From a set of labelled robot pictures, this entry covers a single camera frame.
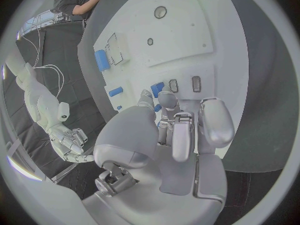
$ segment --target person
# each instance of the person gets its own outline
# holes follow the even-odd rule
[[[91,16],[100,0],[61,0],[56,9],[67,15],[80,15],[84,21]]]

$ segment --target black shirt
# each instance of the black shirt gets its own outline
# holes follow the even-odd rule
[[[62,0],[58,6],[57,6],[57,9],[59,11],[61,11],[62,13],[64,14],[67,14],[67,15],[73,15],[73,10],[75,8],[76,5],[83,5],[85,4],[86,2],[88,2],[89,0]],[[95,6],[87,11],[86,13],[80,15],[84,20],[88,19],[90,17],[90,15],[92,14]]]

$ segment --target white robotic arm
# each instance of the white robotic arm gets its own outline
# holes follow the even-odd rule
[[[28,112],[47,134],[55,152],[65,161],[73,163],[91,162],[92,155],[82,155],[88,137],[80,129],[70,130],[62,122],[70,115],[69,104],[58,99],[36,79],[34,68],[25,63],[17,45],[6,59],[6,64],[16,76],[16,83],[24,90],[24,100]]]

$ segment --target blue object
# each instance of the blue object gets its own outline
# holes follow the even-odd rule
[[[121,86],[108,92],[110,97],[116,96],[120,93],[123,93],[123,88]]]
[[[165,86],[165,84],[163,82],[156,83],[151,86],[152,93],[156,99],[159,97],[159,92],[161,92],[163,90],[164,86]]]
[[[162,106],[160,104],[157,104],[155,107],[154,107],[154,111],[157,113],[159,112],[160,110],[162,109]]]
[[[111,68],[104,50],[95,51],[95,58],[100,72]]]

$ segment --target hole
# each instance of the hole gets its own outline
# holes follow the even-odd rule
[[[153,45],[153,39],[152,38],[148,38],[147,43],[148,43],[149,46]]]
[[[162,19],[163,17],[166,16],[166,14],[167,14],[167,9],[164,6],[159,6],[154,11],[154,16],[157,19]]]

